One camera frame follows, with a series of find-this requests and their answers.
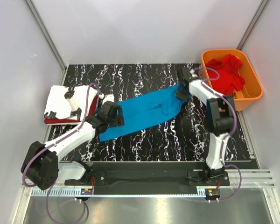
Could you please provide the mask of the blue t shirt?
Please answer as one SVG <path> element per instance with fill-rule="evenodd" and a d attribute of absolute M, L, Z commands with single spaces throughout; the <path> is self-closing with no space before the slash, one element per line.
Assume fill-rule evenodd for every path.
<path fill-rule="evenodd" d="M 162 124 L 177 116 L 185 103 L 175 95 L 180 86 L 149 92 L 147 94 L 118 102 L 122 106 L 124 125 L 109 127 L 99 135 L 101 142 L 128 135 L 158 124 Z"/>

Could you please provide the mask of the bright red t shirt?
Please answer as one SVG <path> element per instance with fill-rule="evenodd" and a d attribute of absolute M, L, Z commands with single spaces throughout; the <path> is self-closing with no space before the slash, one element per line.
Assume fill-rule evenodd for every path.
<path fill-rule="evenodd" d="M 245 80 L 238 71 L 241 65 L 242 62 L 231 54 L 221 60 L 208 61 L 205 66 L 214 69 L 220 75 L 218 80 L 211 80 L 213 89 L 224 95 L 232 95 L 234 91 L 242 90 Z"/>

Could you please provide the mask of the orange plastic basket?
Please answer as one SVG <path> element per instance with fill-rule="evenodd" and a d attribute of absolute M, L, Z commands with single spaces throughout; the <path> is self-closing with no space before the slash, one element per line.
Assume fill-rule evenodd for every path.
<path fill-rule="evenodd" d="M 214 90 L 234 97 L 237 111 L 263 95 L 262 85 L 245 53 L 237 49 L 211 49 L 201 55 L 200 74 L 210 78 Z"/>

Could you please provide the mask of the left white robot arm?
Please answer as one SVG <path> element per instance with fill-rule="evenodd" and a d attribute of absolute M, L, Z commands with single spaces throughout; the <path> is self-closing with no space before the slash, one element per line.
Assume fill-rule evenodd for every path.
<path fill-rule="evenodd" d="M 104 133 L 108 128 L 123 125 L 122 106 L 106 101 L 67 133 L 45 143 L 33 142 L 21 167 L 23 185 L 46 190 L 56 182 L 89 183 L 92 173 L 89 165 L 82 161 L 61 163 L 61 160 L 75 148 Z"/>

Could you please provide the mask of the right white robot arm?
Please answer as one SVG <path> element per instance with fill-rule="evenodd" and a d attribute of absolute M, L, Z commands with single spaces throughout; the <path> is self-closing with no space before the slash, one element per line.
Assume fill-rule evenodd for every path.
<path fill-rule="evenodd" d="M 227 143 L 237 126 L 233 96 L 212 89 L 204 79 L 195 74 L 194 70 L 180 68 L 177 76 L 180 87 L 175 95 L 182 100 L 195 96 L 204 103 L 207 128 L 210 132 L 210 144 L 204 168 L 196 178 L 189 177 L 189 179 L 206 183 L 218 181 L 224 176 Z"/>

